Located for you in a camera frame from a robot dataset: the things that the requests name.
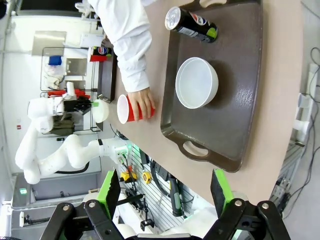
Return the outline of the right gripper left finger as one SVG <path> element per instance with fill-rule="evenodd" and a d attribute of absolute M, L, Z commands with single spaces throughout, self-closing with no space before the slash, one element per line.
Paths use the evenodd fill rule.
<path fill-rule="evenodd" d="M 47 240 L 80 240 L 94 231 L 98 240 L 125 240 L 113 223 L 121 187 L 116 170 L 109 171 L 95 199 L 78 206 L 62 202 L 47 224 Z"/>

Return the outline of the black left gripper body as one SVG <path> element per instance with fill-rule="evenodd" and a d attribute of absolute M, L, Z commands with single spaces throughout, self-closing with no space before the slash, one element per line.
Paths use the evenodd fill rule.
<path fill-rule="evenodd" d="M 85 96 L 80 96 L 77 100 L 64 101 L 64 111 L 67 113 L 79 112 L 86 114 L 91 110 L 92 102 Z"/>

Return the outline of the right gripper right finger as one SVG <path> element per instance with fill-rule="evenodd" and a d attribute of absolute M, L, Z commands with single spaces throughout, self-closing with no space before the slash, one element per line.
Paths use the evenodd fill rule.
<path fill-rule="evenodd" d="M 234 197 L 223 170 L 212 171 L 210 191 L 218 219 L 203 240 L 231 240 L 237 230 L 254 240 L 291 240 L 276 205 L 269 200 L 253 205 Z"/>

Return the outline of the white round bowl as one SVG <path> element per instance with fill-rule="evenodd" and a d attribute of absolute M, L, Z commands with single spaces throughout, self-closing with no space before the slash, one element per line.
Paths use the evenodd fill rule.
<path fill-rule="evenodd" d="M 104 100 L 100 100 L 99 106 L 91 107 L 91 112 L 93 120 L 96 123 L 102 123 L 109 117 L 110 104 Z"/>

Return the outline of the red plastic cup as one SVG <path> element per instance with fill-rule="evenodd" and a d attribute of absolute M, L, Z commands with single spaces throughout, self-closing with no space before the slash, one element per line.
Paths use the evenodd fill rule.
<path fill-rule="evenodd" d="M 106 56 L 98 56 L 98 55 L 93 55 L 93 47 L 90 47 L 88 49 L 88 54 L 87 54 L 87 59 L 89 62 L 103 62 L 107 59 Z"/>
<path fill-rule="evenodd" d="M 138 107 L 138 120 L 143 119 L 143 113 L 139 102 L 137 102 Z M 128 122 L 136 121 L 132 103 L 128 95 L 120 95 L 117 100 L 117 117 L 121 124 L 126 124 Z M 155 114 L 155 109 L 150 104 L 150 117 L 153 117 Z"/>

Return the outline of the black Pepsi soda can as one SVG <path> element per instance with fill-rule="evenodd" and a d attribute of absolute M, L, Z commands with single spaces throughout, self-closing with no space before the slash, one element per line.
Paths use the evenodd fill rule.
<path fill-rule="evenodd" d="M 166 14 L 164 25 L 167 30 L 212 43 L 218 37 L 218 27 L 207 19 L 182 9 L 172 7 Z"/>
<path fill-rule="evenodd" d="M 92 54 L 96 56 L 110 57 L 112 55 L 112 48 L 104 46 L 94 46 Z"/>

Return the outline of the white straight-sided bowl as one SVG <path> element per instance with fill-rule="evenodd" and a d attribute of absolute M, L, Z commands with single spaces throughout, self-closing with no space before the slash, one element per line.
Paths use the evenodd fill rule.
<path fill-rule="evenodd" d="M 210 103 L 218 87 L 217 72 L 200 57 L 188 58 L 177 71 L 175 92 L 179 102 L 188 109 L 198 109 Z"/>

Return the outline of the person's left forearm white sleeve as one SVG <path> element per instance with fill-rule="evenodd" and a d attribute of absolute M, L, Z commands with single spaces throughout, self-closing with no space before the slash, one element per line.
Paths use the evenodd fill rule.
<path fill-rule="evenodd" d="M 113 43 L 122 82 L 128 93 L 150 87 L 146 73 L 146 52 L 151 43 L 152 36 L 148 30 L 139 35 L 122 37 Z"/>

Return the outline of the person's left hand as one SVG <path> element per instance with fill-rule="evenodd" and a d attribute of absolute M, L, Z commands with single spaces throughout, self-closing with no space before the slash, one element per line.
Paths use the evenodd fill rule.
<path fill-rule="evenodd" d="M 132 107 L 134 120 L 138 121 L 140 119 L 140 112 L 143 119 L 149 119 L 151 117 L 152 109 L 155 109 L 155 102 L 149 87 L 136 91 L 129 92 L 128 98 Z"/>

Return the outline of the red clamp tool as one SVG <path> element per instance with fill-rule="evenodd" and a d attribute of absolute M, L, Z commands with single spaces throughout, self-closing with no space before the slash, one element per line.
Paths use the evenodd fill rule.
<path fill-rule="evenodd" d="M 85 98 L 87 98 L 87 99 L 90 99 L 90 95 L 87 95 L 86 93 L 85 93 L 85 91 L 83 91 L 83 90 L 80 90 L 80 89 L 78 89 L 78 88 L 76 88 L 75 90 L 75 95 L 76 95 L 76 98 L 79 98 L 79 97 L 85 97 Z M 49 96 L 49 97 L 51 97 L 51 96 L 62 96 L 62 95 L 64 95 L 64 94 L 66 94 L 67 92 L 65 91 L 65 90 L 52 90 L 52 91 L 48 91 L 47 92 L 47 95 Z"/>

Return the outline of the yellow black hand tool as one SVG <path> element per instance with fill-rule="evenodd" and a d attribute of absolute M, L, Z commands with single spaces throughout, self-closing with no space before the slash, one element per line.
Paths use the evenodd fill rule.
<path fill-rule="evenodd" d="M 121 172 L 119 181 L 125 183 L 133 183 L 137 181 L 137 175 L 134 172 Z"/>

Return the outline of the brown plastic tray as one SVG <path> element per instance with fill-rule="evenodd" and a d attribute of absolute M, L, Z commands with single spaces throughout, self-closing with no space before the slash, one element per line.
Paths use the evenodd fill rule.
<path fill-rule="evenodd" d="M 97 98 L 107 103 L 115 99 L 117 66 L 117 56 L 114 53 L 106 61 L 99 63 Z"/>
<path fill-rule="evenodd" d="M 205 43 L 170 33 L 160 129 L 187 158 L 234 173 L 245 156 L 259 88 L 262 0 L 226 0 L 208 7 L 193 0 L 183 8 L 215 23 L 218 37 Z M 184 107 L 175 91 L 178 69 L 191 57 L 208 61 L 219 80 L 214 99 L 198 109 Z"/>

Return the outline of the black clamp stand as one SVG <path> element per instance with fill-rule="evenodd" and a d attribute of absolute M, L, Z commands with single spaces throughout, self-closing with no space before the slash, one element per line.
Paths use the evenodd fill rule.
<path fill-rule="evenodd" d="M 133 205 L 136 210 L 139 210 L 142 213 L 140 228 L 143 232 L 147 229 L 147 227 L 155 227 L 154 217 L 150 208 L 148 207 L 144 194 L 128 195 L 125 200 L 127 203 Z"/>

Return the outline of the white cloth bag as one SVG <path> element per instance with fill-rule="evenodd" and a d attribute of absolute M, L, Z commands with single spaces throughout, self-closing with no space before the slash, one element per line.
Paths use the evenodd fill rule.
<path fill-rule="evenodd" d="M 58 90 L 63 82 L 64 70 L 61 65 L 47 65 L 44 68 L 44 86 L 48 89 Z"/>

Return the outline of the silver metal plate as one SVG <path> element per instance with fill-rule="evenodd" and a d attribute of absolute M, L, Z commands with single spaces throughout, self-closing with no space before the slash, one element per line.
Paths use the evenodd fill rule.
<path fill-rule="evenodd" d="M 66 76 L 85 76 L 87 72 L 86 58 L 67 58 L 66 59 Z"/>

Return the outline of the white paper box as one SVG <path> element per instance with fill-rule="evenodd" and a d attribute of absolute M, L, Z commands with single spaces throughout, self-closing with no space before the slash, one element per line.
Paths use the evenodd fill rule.
<path fill-rule="evenodd" d="M 101 45 L 103 39 L 103 34 L 82 33 L 79 46 L 81 48 L 97 47 Z"/>

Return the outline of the grey metal panel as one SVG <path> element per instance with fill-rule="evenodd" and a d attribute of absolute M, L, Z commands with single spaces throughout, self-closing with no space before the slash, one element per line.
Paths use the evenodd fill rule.
<path fill-rule="evenodd" d="M 63 56 L 66 36 L 65 31 L 36 31 L 31 54 L 33 56 Z"/>

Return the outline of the person in white hoodie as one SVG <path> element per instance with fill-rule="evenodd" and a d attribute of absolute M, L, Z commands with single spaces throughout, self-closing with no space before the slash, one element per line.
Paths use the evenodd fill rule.
<path fill-rule="evenodd" d="M 95 13 L 112 44 L 124 40 L 150 40 L 150 22 L 145 11 L 149 0 L 76 0 L 75 8 L 86 18 Z"/>

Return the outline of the white power strip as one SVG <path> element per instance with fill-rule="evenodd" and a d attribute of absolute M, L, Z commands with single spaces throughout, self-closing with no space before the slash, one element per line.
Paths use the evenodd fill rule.
<path fill-rule="evenodd" d="M 308 133 L 310 118 L 313 110 L 316 94 L 316 85 L 318 80 L 318 72 L 320 67 L 315 63 L 309 64 L 309 72 L 306 86 L 306 93 L 298 94 L 297 108 L 295 112 L 295 120 L 293 129 L 296 131 L 295 142 L 302 145 Z"/>

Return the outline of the black metal frame cart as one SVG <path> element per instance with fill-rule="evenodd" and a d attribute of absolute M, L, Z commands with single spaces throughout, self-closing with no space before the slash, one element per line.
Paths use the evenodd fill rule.
<path fill-rule="evenodd" d="M 87 47 L 45 47 L 41 53 L 40 106 L 38 114 L 47 118 L 47 126 L 53 118 L 70 120 L 75 133 L 98 133 L 93 117 L 97 106 L 99 63 L 90 61 Z"/>

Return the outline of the aluminium table frame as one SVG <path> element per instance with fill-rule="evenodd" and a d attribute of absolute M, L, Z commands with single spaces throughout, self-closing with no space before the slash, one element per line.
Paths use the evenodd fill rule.
<path fill-rule="evenodd" d="M 282 215 L 290 198 L 290 188 L 304 152 L 304 145 L 290 142 L 286 150 L 284 161 L 274 185 L 270 200 Z"/>

